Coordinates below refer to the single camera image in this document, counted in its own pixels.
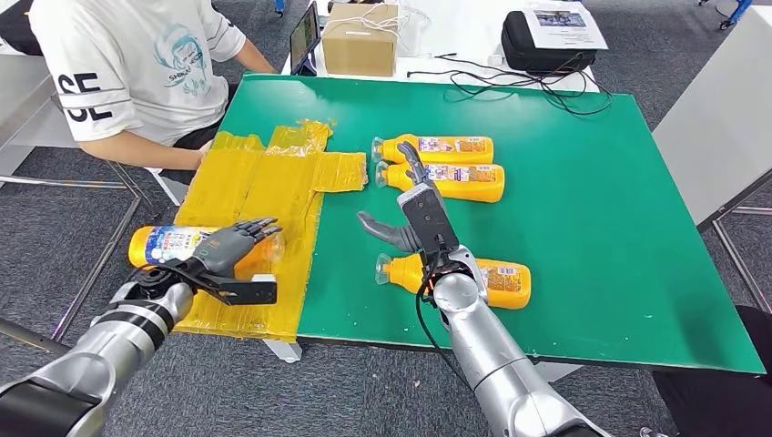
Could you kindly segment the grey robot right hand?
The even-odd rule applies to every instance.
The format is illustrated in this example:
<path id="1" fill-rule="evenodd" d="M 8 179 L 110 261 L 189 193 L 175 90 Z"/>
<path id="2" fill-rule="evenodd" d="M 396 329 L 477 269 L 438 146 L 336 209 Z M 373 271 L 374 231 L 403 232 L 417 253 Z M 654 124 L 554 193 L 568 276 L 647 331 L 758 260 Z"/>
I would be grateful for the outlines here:
<path id="1" fill-rule="evenodd" d="M 407 253 L 458 249 L 460 242 L 452 229 L 442 196 L 430 179 L 418 151 L 408 142 L 400 143 L 397 148 L 411 166 L 406 175 L 413 186 L 398 196 L 398 204 L 408 223 L 395 227 L 374 219 L 362 210 L 357 213 L 361 226 L 376 239 Z"/>

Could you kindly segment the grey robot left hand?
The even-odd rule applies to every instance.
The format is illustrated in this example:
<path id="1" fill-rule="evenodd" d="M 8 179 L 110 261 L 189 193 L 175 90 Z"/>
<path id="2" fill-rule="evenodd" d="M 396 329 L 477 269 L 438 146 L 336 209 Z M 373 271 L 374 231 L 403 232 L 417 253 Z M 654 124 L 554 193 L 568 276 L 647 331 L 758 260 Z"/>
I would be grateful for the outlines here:
<path id="1" fill-rule="evenodd" d="M 233 276 L 243 259 L 277 261 L 284 250 L 282 227 L 277 222 L 276 218 L 257 218 L 218 229 L 195 247 L 192 258 L 220 276 Z"/>

